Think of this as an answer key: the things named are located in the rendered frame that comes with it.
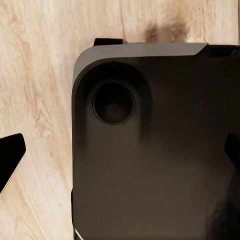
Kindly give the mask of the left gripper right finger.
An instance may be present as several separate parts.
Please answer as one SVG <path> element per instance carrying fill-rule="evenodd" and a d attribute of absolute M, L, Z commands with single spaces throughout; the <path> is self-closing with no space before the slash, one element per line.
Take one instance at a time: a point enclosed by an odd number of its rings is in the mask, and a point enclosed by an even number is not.
<path fill-rule="evenodd" d="M 240 135 L 235 133 L 228 133 L 224 151 L 240 173 Z"/>

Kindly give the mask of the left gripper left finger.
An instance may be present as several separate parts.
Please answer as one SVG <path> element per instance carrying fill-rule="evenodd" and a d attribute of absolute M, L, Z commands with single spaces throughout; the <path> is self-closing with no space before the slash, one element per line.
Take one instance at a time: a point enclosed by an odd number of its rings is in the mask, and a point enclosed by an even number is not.
<path fill-rule="evenodd" d="M 26 152 L 21 133 L 0 138 L 0 193 Z"/>

